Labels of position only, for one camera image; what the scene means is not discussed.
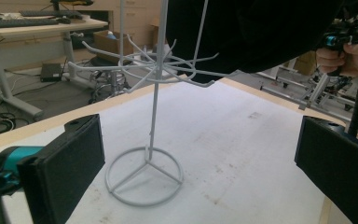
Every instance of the black panel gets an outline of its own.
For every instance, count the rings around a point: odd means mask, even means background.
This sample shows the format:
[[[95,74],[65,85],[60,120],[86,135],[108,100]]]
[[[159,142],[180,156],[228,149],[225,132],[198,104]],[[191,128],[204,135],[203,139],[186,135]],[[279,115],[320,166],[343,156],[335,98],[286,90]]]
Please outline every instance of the black panel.
[[[20,161],[34,223],[65,223],[103,165],[98,115],[68,122],[65,133]]]
[[[295,161],[353,223],[358,223],[358,139],[335,123],[304,117]]]

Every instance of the black box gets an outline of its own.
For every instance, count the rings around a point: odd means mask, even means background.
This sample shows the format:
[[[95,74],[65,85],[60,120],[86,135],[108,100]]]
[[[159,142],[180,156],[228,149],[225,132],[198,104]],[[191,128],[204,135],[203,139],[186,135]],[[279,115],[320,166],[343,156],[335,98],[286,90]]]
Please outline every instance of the black box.
[[[44,63],[42,73],[40,74],[41,82],[56,82],[62,79],[62,69],[59,63]]]

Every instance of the desk leg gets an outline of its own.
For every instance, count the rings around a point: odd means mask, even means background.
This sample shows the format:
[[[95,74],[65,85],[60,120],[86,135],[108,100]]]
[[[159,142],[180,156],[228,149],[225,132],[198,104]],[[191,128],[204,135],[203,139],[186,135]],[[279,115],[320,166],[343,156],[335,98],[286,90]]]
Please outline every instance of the desk leg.
[[[10,105],[13,105],[20,110],[27,112],[28,114],[37,118],[43,115],[43,111],[33,105],[23,102],[17,97],[14,97],[11,93],[11,89],[7,82],[7,77],[4,68],[0,64],[0,89],[3,94],[3,100]]]
[[[66,58],[67,58],[68,62],[74,63],[75,56],[74,56],[74,49],[72,48],[71,35],[69,34],[69,32],[64,32],[64,33],[62,33],[62,35],[63,35],[63,48],[65,51]],[[95,85],[93,83],[89,82],[88,80],[78,77],[76,75],[76,70],[73,67],[69,67],[69,75],[63,74],[63,76],[65,78],[67,78],[68,80],[72,80],[74,82],[80,83],[87,87],[90,87],[90,88],[95,87]]]

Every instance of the circular base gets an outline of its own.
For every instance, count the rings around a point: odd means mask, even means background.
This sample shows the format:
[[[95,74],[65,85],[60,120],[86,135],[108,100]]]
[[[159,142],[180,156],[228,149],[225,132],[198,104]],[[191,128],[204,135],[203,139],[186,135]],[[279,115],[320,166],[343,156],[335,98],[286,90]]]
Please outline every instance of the circular base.
[[[156,205],[168,201],[182,186],[184,175],[179,162],[162,149],[154,147],[152,152],[157,152],[153,161],[147,147],[132,148],[110,164],[105,184],[118,200],[134,206]]]

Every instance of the white table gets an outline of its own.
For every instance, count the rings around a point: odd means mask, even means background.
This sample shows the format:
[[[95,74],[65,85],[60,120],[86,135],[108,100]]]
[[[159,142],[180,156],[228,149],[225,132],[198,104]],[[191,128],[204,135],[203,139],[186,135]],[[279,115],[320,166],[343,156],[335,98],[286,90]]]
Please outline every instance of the white table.
[[[51,41],[39,44],[24,45],[15,48],[0,49],[0,89],[3,93],[3,100],[27,112],[34,118],[40,117],[43,114],[41,109],[25,103],[19,98],[13,96],[7,83],[5,69],[29,63],[43,62],[61,57],[62,55],[65,55],[69,62],[74,62],[75,58],[69,32],[100,28],[104,27],[105,25],[107,25],[107,22],[105,21],[88,19],[85,20],[85,22],[71,24],[1,28],[0,39],[40,34],[62,34],[62,40],[60,41]],[[68,78],[73,79],[74,81],[85,82],[81,78],[78,78],[71,70]]]
[[[0,151],[43,146],[63,132],[66,121],[100,113],[106,165],[68,223],[323,223],[325,197],[294,157],[301,113],[325,115],[226,79],[207,89],[165,87],[159,92],[155,146],[173,154],[185,172],[182,188],[167,203],[129,206],[104,184],[106,167],[118,154],[148,144],[150,87],[4,133]],[[23,198],[5,197],[13,223],[31,222]]]

